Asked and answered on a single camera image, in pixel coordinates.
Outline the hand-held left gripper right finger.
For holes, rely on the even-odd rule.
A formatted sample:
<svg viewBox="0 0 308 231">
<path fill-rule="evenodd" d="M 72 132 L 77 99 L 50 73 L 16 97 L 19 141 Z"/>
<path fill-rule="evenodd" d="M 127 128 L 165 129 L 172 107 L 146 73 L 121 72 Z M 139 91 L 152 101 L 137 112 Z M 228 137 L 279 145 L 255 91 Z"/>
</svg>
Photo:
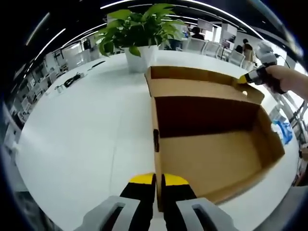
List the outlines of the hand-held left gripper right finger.
<svg viewBox="0 0 308 231">
<path fill-rule="evenodd" d="M 237 230 L 226 212 L 206 198 L 198 198 L 182 177 L 162 175 L 161 203 L 168 231 Z"/>
</svg>

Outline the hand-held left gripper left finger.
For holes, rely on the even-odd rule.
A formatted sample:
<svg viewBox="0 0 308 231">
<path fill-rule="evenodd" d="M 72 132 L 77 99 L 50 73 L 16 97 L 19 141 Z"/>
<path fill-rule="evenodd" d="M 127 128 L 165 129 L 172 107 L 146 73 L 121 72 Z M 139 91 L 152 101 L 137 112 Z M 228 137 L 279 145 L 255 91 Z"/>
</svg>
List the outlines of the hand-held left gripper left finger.
<svg viewBox="0 0 308 231">
<path fill-rule="evenodd" d="M 109 196 L 83 218 L 83 231 L 147 231 L 153 218 L 155 174 L 134 176 L 119 196 Z"/>
</svg>

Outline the person's right hand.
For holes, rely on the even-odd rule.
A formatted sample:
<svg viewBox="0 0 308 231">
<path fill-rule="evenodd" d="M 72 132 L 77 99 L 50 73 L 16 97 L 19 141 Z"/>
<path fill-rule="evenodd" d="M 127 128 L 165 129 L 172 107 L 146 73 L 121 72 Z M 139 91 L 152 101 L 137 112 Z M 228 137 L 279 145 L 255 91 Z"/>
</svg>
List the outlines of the person's right hand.
<svg viewBox="0 0 308 231">
<path fill-rule="evenodd" d="M 282 91 L 287 92 L 289 88 L 289 77 L 291 75 L 291 69 L 280 66 L 272 65 L 266 68 L 267 72 L 272 75 L 275 79 L 279 80 L 280 88 Z"/>
</svg>

